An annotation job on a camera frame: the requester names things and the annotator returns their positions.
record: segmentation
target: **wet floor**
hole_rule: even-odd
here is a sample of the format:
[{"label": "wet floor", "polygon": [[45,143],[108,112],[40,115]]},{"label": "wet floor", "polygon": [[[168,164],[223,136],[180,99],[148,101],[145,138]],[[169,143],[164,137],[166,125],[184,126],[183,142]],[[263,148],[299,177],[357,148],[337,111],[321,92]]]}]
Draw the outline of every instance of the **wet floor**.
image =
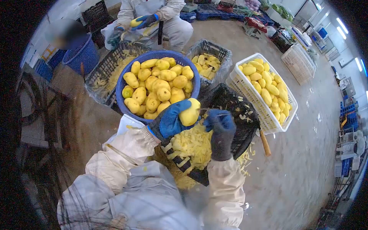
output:
[{"label": "wet floor", "polygon": [[[339,88],[324,56],[320,56],[314,79],[300,86],[281,61],[282,53],[267,38],[245,35],[235,21],[195,21],[194,34],[186,49],[205,38],[233,53],[236,63],[256,52],[278,71],[298,102],[297,113],[288,130],[266,136],[272,155],[265,157],[261,139],[254,138],[256,155],[247,167],[245,202],[240,229],[306,229],[318,215],[333,184],[334,149],[339,127]],[[71,151],[65,163],[71,180],[84,173],[90,157],[101,150],[118,128],[120,115],[88,96],[83,79],[59,65],[52,83],[70,93]]]}]

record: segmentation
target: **white crate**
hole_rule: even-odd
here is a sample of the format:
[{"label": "white crate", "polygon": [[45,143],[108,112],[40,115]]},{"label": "white crate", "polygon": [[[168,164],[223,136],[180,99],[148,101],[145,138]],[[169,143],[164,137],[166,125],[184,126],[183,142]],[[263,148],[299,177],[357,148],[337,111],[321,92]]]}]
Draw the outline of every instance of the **white crate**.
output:
[{"label": "white crate", "polygon": [[300,44],[292,45],[282,56],[281,60],[290,69],[299,85],[314,78],[316,65],[301,47]]},{"label": "white crate", "polygon": [[256,53],[252,56],[249,56],[246,59],[241,60],[240,62],[235,64],[235,68],[230,73],[229,77],[226,79],[226,84],[230,86],[237,93],[243,94],[248,101],[250,101],[255,110],[258,113],[258,118],[261,123],[261,129],[264,134],[271,134],[275,132],[285,132],[289,127],[291,121],[293,120],[295,113],[298,109],[298,103],[296,102],[293,94],[290,92],[289,88],[287,88],[287,93],[289,97],[289,104],[292,105],[293,109],[289,112],[289,116],[281,125],[270,108],[267,106],[265,101],[259,95],[259,93],[255,90],[253,85],[248,81],[245,75],[240,71],[239,65],[247,63],[256,58],[263,59],[264,62],[267,62],[270,65],[270,71],[274,72],[278,75],[277,71],[272,67],[272,65],[262,56],[260,53]]}]

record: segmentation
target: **blue plastic basket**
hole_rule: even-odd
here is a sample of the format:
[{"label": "blue plastic basket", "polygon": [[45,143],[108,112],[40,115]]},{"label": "blue plastic basket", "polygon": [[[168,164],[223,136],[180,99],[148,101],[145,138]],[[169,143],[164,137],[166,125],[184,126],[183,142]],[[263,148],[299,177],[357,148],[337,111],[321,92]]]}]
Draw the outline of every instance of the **blue plastic basket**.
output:
[{"label": "blue plastic basket", "polygon": [[126,85],[126,82],[123,79],[123,75],[126,72],[130,72],[130,69],[132,68],[132,64],[135,61],[139,61],[140,63],[142,63],[142,62],[150,60],[150,59],[161,59],[161,58],[164,58],[164,57],[173,57],[177,64],[182,65],[182,66],[190,66],[190,68],[192,69],[192,71],[194,73],[194,78],[192,79],[193,91],[192,91],[191,97],[192,98],[197,98],[198,94],[199,94],[199,88],[201,87],[201,82],[200,82],[200,77],[199,77],[198,70],[195,67],[195,65],[193,64],[193,62],[191,60],[189,60],[188,58],[184,57],[182,54],[180,54],[178,52],[174,52],[174,51],[169,51],[169,50],[159,50],[159,51],[150,51],[150,52],[147,52],[145,54],[142,54],[142,55],[138,56],[137,58],[132,60],[123,69],[123,71],[120,74],[119,80],[117,81],[117,84],[116,84],[116,101],[117,101],[117,105],[119,106],[120,110],[124,114],[128,114],[132,118],[134,118],[138,121],[141,121],[144,124],[148,124],[148,123],[152,122],[153,120],[138,117],[137,115],[131,113],[129,111],[129,109],[124,104],[124,98],[123,98],[123,95],[121,93],[122,93],[122,91],[123,91],[123,89]]},{"label": "blue plastic basket", "polygon": [[88,33],[86,41],[78,48],[68,50],[63,57],[63,65],[68,65],[75,72],[81,73],[81,63],[84,66],[84,74],[89,74],[98,64],[99,55],[92,41],[92,34]]}]

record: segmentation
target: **work glove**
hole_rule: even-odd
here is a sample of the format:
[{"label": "work glove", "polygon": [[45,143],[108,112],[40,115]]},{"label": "work glove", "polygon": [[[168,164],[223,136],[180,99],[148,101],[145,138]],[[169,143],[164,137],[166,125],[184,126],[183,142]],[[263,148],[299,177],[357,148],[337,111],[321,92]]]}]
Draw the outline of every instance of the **work glove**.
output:
[{"label": "work glove", "polygon": [[138,18],[136,21],[143,21],[142,23],[140,23],[138,26],[136,27],[132,27],[132,31],[137,30],[137,29],[143,29],[146,27],[150,27],[152,23],[158,21],[159,16],[157,14],[151,14],[151,15],[146,15],[143,16],[141,18]]},{"label": "work glove", "polygon": [[211,138],[211,158],[225,161],[233,157],[231,143],[234,139],[236,126],[231,113],[227,110],[210,109],[204,120],[206,131],[213,130]]},{"label": "work glove", "polygon": [[109,39],[107,40],[107,43],[111,44],[115,49],[120,42],[120,37],[123,34],[123,32],[124,29],[122,27],[114,28],[114,32],[110,35]]},{"label": "work glove", "polygon": [[153,122],[148,124],[148,130],[161,141],[171,138],[183,130],[191,129],[194,125],[184,126],[179,119],[179,113],[190,108],[190,101],[182,100],[163,110]]}]

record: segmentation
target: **blue basket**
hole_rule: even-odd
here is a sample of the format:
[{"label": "blue basket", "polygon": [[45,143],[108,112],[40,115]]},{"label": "blue basket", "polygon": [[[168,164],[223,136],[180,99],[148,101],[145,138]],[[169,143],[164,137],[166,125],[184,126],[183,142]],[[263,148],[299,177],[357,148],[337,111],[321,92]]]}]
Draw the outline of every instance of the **blue basket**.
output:
[{"label": "blue basket", "polygon": [[139,61],[140,63],[142,63],[142,62],[150,60],[150,59],[161,59],[161,58],[164,58],[164,57],[173,57],[177,64],[182,65],[182,66],[190,66],[190,68],[192,69],[192,71],[194,73],[194,78],[192,79],[193,91],[192,91],[191,97],[192,98],[197,98],[198,94],[199,94],[199,88],[201,86],[201,82],[200,82],[200,77],[199,77],[198,70],[195,67],[195,65],[193,64],[193,62],[191,60],[189,60],[188,58],[184,57],[182,54],[174,52],[174,51],[169,51],[169,50],[159,50],[159,51],[150,51],[150,52],[147,52],[145,54],[142,54],[142,55],[138,56],[137,58],[132,60],[123,69],[123,71],[120,74],[119,80],[117,81],[117,84],[116,84],[116,101],[117,101],[117,105],[119,106],[120,110],[124,114],[128,114],[132,118],[134,118],[138,121],[141,121],[144,124],[148,124],[148,123],[152,122],[153,120],[138,117],[137,115],[131,113],[129,111],[129,109],[124,104],[124,98],[123,98],[123,95],[122,95],[122,91],[123,91],[123,89],[126,85],[126,82],[123,79],[123,75],[126,72],[130,72],[130,69],[132,68],[132,64],[135,61]]},{"label": "blue basket", "polygon": [[75,72],[81,73],[81,63],[84,66],[84,74],[89,74],[98,64],[99,55],[92,41],[92,34],[88,33],[86,41],[78,48],[68,50],[63,57],[63,65],[68,65]]}]

